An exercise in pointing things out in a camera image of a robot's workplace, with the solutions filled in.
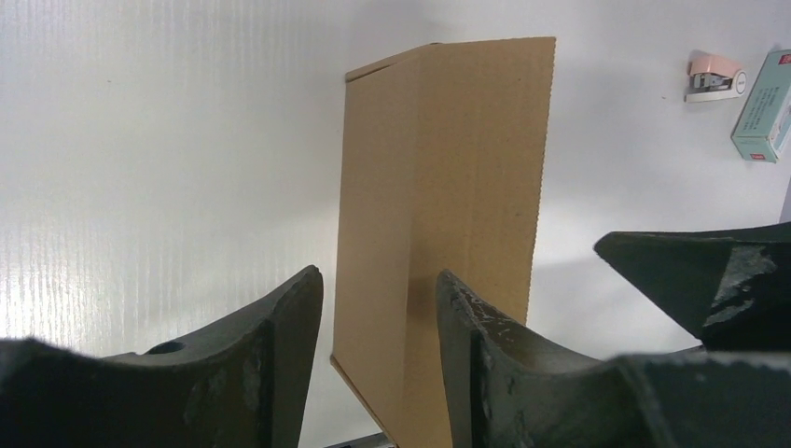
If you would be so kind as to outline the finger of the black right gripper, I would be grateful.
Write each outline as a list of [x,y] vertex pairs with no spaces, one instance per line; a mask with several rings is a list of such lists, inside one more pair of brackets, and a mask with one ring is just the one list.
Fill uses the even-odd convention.
[[594,250],[707,350],[789,351],[789,224],[612,231]]

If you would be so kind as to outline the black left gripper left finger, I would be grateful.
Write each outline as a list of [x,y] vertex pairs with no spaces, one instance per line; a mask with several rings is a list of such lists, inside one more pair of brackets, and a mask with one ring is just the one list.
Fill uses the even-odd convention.
[[323,309],[307,266],[265,297],[143,354],[1,342],[5,447],[295,447]]

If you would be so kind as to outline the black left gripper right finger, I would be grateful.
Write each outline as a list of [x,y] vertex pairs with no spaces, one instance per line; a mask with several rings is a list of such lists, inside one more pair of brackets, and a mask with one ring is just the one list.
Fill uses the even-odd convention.
[[626,354],[599,360],[526,328],[451,271],[437,277],[455,447],[786,447],[790,356]]

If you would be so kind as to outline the white green box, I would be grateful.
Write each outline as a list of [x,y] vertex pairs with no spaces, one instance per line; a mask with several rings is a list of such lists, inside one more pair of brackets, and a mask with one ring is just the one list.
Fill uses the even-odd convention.
[[790,49],[767,55],[731,141],[746,161],[781,158],[790,141]]

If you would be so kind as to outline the brown cardboard box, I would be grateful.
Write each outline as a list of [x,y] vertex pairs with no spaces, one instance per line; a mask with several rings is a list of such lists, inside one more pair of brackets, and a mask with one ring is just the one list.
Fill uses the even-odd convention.
[[437,277],[524,322],[556,41],[410,49],[345,77],[331,363],[399,447],[448,447]]

